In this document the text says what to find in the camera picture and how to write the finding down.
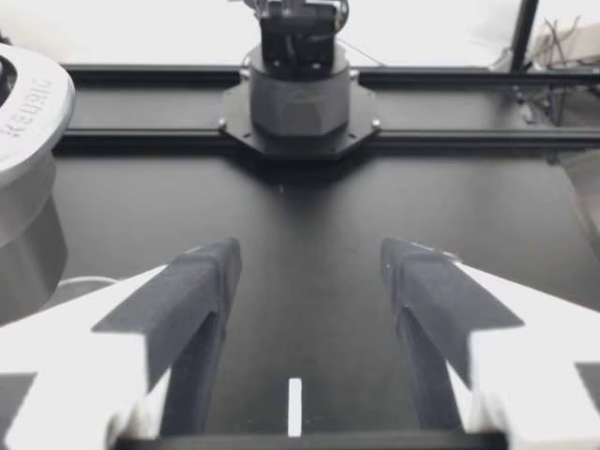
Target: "black cable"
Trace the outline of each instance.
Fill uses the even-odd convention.
[[[548,20],[546,20],[546,24],[550,28],[550,32],[552,33],[552,36],[554,37],[554,44],[556,45],[556,47],[559,50],[559,56],[561,57],[562,66],[566,68],[566,57],[564,56],[563,45],[561,44],[561,41],[559,40],[558,32],[556,31],[557,25],[550,24],[550,22],[548,22]],[[566,95],[567,95],[567,88],[563,87],[558,114],[556,114],[556,93],[553,91],[554,99],[553,99],[552,109],[554,110],[554,114],[552,114],[552,115],[554,116],[554,125],[556,125],[557,127],[559,127],[560,125],[563,124],[564,105],[566,103]]]
[[[556,46],[559,49],[559,56],[561,57],[562,60],[562,65],[564,67],[566,67],[566,57],[564,56],[564,52],[563,52],[563,45],[561,44],[561,40],[559,39],[559,34],[556,31],[556,27],[558,26],[557,23],[555,22],[554,25],[552,25],[548,19],[546,19],[546,25],[547,27],[550,29],[550,33],[552,33],[552,37],[554,38],[554,46]]]

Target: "metal frame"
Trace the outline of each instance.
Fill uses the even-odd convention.
[[[355,433],[306,436],[201,437],[121,441],[117,450],[505,450],[504,436],[456,432]]]
[[[121,104],[129,104],[127,94],[143,95],[150,98],[154,92],[162,92],[161,101],[177,101],[177,95],[186,92],[191,96],[206,96],[214,99],[227,88],[239,83],[239,67],[66,67],[77,88],[78,95],[84,98],[88,93],[98,90],[119,93],[123,99],[117,98],[114,103],[114,114],[119,114]],[[507,104],[513,109],[506,112],[505,117],[497,120],[520,121],[517,127],[498,129],[494,122],[488,126],[465,127],[464,124],[448,125],[440,128],[428,126],[427,121],[412,123],[408,127],[397,127],[397,118],[390,112],[382,112],[381,133],[368,144],[365,149],[385,149],[386,151],[405,151],[406,149],[435,147],[439,149],[514,149],[532,150],[585,150],[600,145],[600,127],[553,127],[549,123],[539,126],[526,126],[524,120],[515,116],[518,114],[518,100],[514,89],[544,88],[546,86],[595,86],[600,84],[600,74],[591,71],[551,71],[544,73],[522,72],[490,72],[485,69],[454,68],[451,70],[438,68],[394,68],[394,67],[359,67],[359,82],[374,90],[380,103],[391,103],[396,95],[420,93],[430,98],[435,96],[457,97],[457,104],[477,99],[477,96],[495,96],[486,105],[472,112],[477,119],[496,113]],[[431,122],[443,123],[453,117],[447,111],[436,111],[431,108],[430,100],[420,102],[413,99],[409,113],[414,108],[427,114],[438,114]],[[203,97],[199,97],[199,108],[202,107]],[[75,112],[74,124],[85,116],[96,117],[98,112],[86,108],[94,108],[94,102],[79,105]],[[203,111],[201,115],[210,115],[215,107],[209,105],[211,111]],[[168,143],[173,151],[186,154],[205,154],[238,152],[240,144],[219,133],[218,117],[211,120],[199,120],[197,126],[178,125],[189,123],[185,112],[175,111],[168,120],[173,123],[157,124],[156,122],[135,127],[106,127],[96,122],[85,121],[84,126],[72,125],[61,144],[57,147],[58,154],[87,155],[98,153],[113,153],[115,146],[121,146],[127,151],[143,147],[144,151],[164,151]]]

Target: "black metal rail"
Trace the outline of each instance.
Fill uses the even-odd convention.
[[[79,87],[170,86],[227,88],[239,83],[232,66],[65,66]],[[597,85],[592,69],[539,73],[491,72],[480,67],[357,67],[368,88]]]
[[[122,441],[118,450],[505,450],[504,436],[414,432],[306,436],[181,437]]]

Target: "black tabletop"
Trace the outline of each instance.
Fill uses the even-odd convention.
[[[292,377],[303,380],[306,433],[416,428],[379,275],[386,236],[600,308],[573,190],[542,159],[61,158],[55,197],[68,276],[126,277],[240,240],[209,432],[284,433]]]

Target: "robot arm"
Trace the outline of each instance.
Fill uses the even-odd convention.
[[[287,71],[327,70],[335,59],[335,37],[350,16],[348,0],[244,0],[262,31],[262,59]]]

